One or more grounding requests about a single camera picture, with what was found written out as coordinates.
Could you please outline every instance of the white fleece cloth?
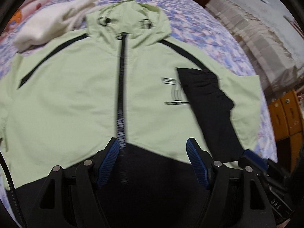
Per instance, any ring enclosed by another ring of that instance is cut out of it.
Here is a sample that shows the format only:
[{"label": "white fleece cloth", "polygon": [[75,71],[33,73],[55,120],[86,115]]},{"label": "white fleece cloth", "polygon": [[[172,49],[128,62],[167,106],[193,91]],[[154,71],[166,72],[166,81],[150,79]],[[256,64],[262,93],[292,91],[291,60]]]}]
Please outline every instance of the white fleece cloth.
[{"label": "white fleece cloth", "polygon": [[42,45],[80,27],[84,17],[100,9],[97,0],[74,0],[48,6],[26,22],[13,44],[19,52],[32,45]]}]

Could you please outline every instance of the blue gripper pad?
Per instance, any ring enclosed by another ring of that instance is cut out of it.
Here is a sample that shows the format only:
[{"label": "blue gripper pad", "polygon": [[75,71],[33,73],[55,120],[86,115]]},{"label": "blue gripper pad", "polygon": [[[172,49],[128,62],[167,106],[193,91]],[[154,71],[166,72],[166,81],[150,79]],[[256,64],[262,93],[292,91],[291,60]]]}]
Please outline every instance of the blue gripper pad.
[{"label": "blue gripper pad", "polygon": [[268,165],[266,160],[259,157],[256,153],[254,153],[250,149],[244,150],[243,155],[246,156],[251,161],[253,161],[256,165],[258,165],[260,169],[263,169],[264,171],[268,170]]},{"label": "blue gripper pad", "polygon": [[202,185],[205,189],[208,189],[210,183],[208,181],[207,167],[199,156],[199,153],[197,152],[197,149],[195,148],[191,139],[188,139],[186,143],[186,152],[199,184]]},{"label": "blue gripper pad", "polygon": [[98,187],[101,187],[102,185],[105,185],[107,183],[110,173],[117,159],[118,153],[119,141],[116,139],[98,169],[98,179],[96,181]]}]

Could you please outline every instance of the bedspread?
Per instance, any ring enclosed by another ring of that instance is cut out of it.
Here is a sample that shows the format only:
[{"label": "bedspread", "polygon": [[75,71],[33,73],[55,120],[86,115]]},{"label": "bedspread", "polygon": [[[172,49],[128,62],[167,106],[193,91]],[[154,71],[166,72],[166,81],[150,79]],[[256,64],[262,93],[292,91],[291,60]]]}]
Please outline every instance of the bedspread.
[{"label": "bedspread", "polygon": [[[71,0],[51,0],[45,6],[67,1]],[[99,0],[99,5],[106,5],[118,1],[121,0]],[[239,76],[255,75],[255,71],[246,54],[231,34],[220,24],[220,22],[213,18],[212,15],[196,2],[192,0],[136,1],[161,7],[170,20],[172,27],[171,36],[174,38],[201,48],[211,58],[217,60],[220,64]],[[17,52],[17,49],[12,44],[12,40],[25,22],[22,22],[0,45],[0,78],[10,69],[11,59]],[[23,54],[28,55],[35,50],[29,50]],[[261,100],[260,131],[255,152],[261,157],[271,158],[272,160],[277,161],[272,124],[263,93]],[[10,210],[6,193],[2,187],[1,176],[0,199],[5,204],[6,208]]]}]

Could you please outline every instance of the cord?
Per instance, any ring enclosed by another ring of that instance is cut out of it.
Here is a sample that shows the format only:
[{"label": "cord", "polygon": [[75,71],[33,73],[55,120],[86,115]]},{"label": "cord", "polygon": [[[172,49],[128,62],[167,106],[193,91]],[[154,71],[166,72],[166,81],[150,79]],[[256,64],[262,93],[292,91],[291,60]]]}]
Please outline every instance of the cord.
[{"label": "cord", "polygon": [[20,218],[21,226],[23,228],[26,228],[27,224],[26,224],[26,221],[23,217],[23,214],[22,214],[22,211],[21,211],[21,208],[20,208],[20,204],[19,204],[19,201],[17,199],[17,194],[16,194],[16,190],[15,190],[15,187],[14,187],[13,179],[12,179],[10,171],[9,171],[9,169],[8,169],[6,163],[5,163],[5,160],[4,160],[1,152],[0,152],[0,164],[1,164],[1,167],[4,171],[4,174],[6,176],[7,182],[9,184],[9,188],[10,188],[11,193],[12,193],[12,198],[13,198],[15,207],[17,209],[18,216]]}]

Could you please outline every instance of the silver rivet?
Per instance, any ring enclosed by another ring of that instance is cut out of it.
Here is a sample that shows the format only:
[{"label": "silver rivet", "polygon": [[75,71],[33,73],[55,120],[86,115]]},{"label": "silver rivet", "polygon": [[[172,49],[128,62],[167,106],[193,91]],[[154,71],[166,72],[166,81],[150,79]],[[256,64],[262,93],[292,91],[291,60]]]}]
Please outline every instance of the silver rivet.
[{"label": "silver rivet", "polygon": [[222,166],[221,161],[218,161],[218,160],[214,161],[213,164],[214,164],[216,167]]},{"label": "silver rivet", "polygon": [[248,171],[248,172],[252,172],[253,171],[253,169],[250,166],[246,166],[245,170]]},{"label": "silver rivet", "polygon": [[53,167],[53,171],[59,171],[60,170],[60,166],[59,165],[55,165],[54,167]]},{"label": "silver rivet", "polygon": [[84,164],[85,166],[91,165],[91,164],[92,164],[92,160],[87,159],[86,161],[83,162],[83,164]]}]

